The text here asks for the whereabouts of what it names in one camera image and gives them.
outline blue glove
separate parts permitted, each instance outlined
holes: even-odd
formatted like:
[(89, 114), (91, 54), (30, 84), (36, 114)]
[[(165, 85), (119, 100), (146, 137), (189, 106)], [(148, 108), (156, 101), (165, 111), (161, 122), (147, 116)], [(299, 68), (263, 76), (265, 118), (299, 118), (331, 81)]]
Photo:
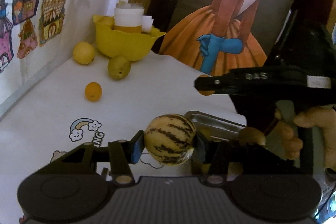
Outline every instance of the blue glove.
[(200, 42), (199, 50), (204, 57), (201, 72), (210, 74), (216, 62), (218, 53), (227, 52), (232, 54), (241, 53), (243, 42), (238, 38), (217, 37), (214, 34), (205, 34), (197, 39)]

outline transparent container lid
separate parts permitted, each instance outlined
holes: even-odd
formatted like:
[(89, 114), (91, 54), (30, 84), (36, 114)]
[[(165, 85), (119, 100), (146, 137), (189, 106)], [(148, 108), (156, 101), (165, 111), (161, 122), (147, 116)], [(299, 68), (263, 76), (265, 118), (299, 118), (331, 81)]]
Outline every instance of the transparent container lid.
[(140, 3), (117, 3), (115, 7), (117, 9), (143, 9), (143, 5)]

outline petal-shaped bowl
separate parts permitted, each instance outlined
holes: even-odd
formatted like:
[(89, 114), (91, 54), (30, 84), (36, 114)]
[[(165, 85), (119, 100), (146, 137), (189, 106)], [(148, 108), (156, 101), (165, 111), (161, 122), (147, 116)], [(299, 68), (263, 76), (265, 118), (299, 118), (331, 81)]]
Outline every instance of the petal-shaped bowl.
[(140, 60), (149, 53), (154, 42), (166, 34), (154, 27), (149, 34), (112, 30), (99, 23), (102, 17), (99, 15), (93, 16), (93, 22), (96, 25), (96, 43), (98, 49), (109, 57), (122, 55), (129, 61)]

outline white table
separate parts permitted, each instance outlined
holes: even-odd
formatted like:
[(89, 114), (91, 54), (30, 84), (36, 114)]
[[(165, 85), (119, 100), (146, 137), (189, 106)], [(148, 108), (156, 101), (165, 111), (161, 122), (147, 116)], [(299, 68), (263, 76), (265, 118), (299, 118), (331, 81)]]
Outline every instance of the white table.
[[(109, 78), (107, 63), (108, 59), (100, 55), (88, 66), (68, 60), (34, 87), (2, 120), (0, 224), (18, 223), (22, 217), (16, 191), (25, 177), (48, 164), (54, 151), (70, 151), (92, 141), (95, 132), (88, 130), (90, 120), (101, 124), (98, 131), (104, 133), (102, 146), (109, 141), (130, 140), (138, 130), (146, 129), (153, 118), (168, 113), (184, 115), (198, 110), (246, 124), (229, 96), (200, 95), (193, 84), (202, 73), (172, 57), (151, 52), (133, 63), (130, 74), (121, 81)], [(89, 82), (101, 85), (100, 101), (93, 103), (84, 98)], [(77, 128), (83, 130), (83, 138), (72, 142), (70, 127), (81, 118), (85, 120)], [(155, 164), (148, 156), (146, 160)], [(99, 165), (97, 171), (104, 166), (108, 165)], [(143, 163), (131, 166), (136, 178), (187, 175), (189, 168), (188, 164), (159, 170)]]

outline striped melon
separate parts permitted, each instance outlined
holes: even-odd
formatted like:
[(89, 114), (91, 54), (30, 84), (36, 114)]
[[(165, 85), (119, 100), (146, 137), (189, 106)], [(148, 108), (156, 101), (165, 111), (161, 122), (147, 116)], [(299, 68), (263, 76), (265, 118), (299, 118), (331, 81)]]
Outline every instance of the striped melon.
[(194, 124), (178, 114), (156, 117), (144, 133), (145, 147), (152, 157), (165, 165), (180, 165), (192, 155)]

